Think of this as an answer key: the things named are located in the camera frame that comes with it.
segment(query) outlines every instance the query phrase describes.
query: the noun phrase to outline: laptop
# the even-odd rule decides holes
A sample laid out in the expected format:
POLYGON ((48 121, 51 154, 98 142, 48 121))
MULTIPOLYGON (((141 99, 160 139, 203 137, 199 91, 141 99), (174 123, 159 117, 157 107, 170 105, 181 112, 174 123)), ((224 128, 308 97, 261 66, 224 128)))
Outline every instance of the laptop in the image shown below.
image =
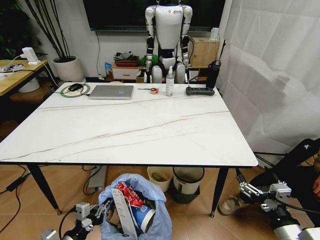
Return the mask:
POLYGON ((97 85, 89 99, 131 99, 133 85, 97 85))

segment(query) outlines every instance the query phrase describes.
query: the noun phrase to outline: black tv screen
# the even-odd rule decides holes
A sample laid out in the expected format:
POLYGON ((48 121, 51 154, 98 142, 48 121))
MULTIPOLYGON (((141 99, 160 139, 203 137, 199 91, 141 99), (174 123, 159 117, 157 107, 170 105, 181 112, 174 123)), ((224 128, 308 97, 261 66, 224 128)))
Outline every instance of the black tv screen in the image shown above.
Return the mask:
MULTIPOLYGON (((83 0, 92 31, 146 31, 145 10, 156 0, 83 0)), ((218 28, 225 0, 182 0, 192 7, 189 31, 218 28)))

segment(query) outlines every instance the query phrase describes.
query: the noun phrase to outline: white bucket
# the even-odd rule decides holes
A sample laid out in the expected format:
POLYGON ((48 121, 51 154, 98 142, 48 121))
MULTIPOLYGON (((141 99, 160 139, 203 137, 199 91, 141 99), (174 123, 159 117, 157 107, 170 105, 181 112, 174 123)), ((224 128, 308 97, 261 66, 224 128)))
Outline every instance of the white bucket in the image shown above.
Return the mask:
POLYGON ((173 184, 182 194, 195 194, 205 175, 204 167, 173 167, 173 184))
POLYGON ((148 172, 150 182, 158 185, 162 189, 163 192, 166 192, 169 189, 170 181, 171 181, 172 177, 174 176, 174 172, 172 170, 172 167, 170 167, 170 166, 148 166, 147 172, 148 172), (159 174, 166 181, 155 180, 152 177, 153 173, 159 174))
POLYGON ((40 85, 37 81, 37 79, 34 77, 32 78, 27 84, 25 84, 23 87, 21 87, 18 92, 25 94, 30 93, 40 88, 40 85))
POLYGON ((64 82, 82 82, 84 74, 81 69, 80 61, 76 56, 70 56, 72 61, 57 62, 59 58, 52 61, 60 80, 64 82))

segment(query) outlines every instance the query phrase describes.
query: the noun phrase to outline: wooden cabinet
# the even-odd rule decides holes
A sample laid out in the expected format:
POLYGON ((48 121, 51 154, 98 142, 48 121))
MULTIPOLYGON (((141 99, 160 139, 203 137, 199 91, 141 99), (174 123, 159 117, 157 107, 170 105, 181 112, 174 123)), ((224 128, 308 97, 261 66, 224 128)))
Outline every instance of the wooden cabinet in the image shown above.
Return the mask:
POLYGON ((189 44, 191 68, 207 68, 217 59, 220 41, 213 41, 207 37, 192 37, 189 44))

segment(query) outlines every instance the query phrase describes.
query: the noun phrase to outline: humanoid robot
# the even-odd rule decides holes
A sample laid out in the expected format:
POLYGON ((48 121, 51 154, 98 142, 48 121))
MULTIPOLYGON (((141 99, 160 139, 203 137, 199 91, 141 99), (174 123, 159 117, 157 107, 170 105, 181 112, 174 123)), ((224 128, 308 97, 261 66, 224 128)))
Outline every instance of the humanoid robot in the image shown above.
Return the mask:
POLYGON ((145 10, 145 23, 148 31, 146 39, 146 83, 162 83, 170 66, 174 71, 176 83, 186 83, 190 78, 187 32, 192 18, 192 8, 180 4, 181 0, 157 0, 157 5, 149 6, 145 10), (158 41, 158 65, 153 66, 152 56, 155 47, 155 33, 158 41), (182 62, 177 60, 174 50, 178 51, 178 42, 182 62))

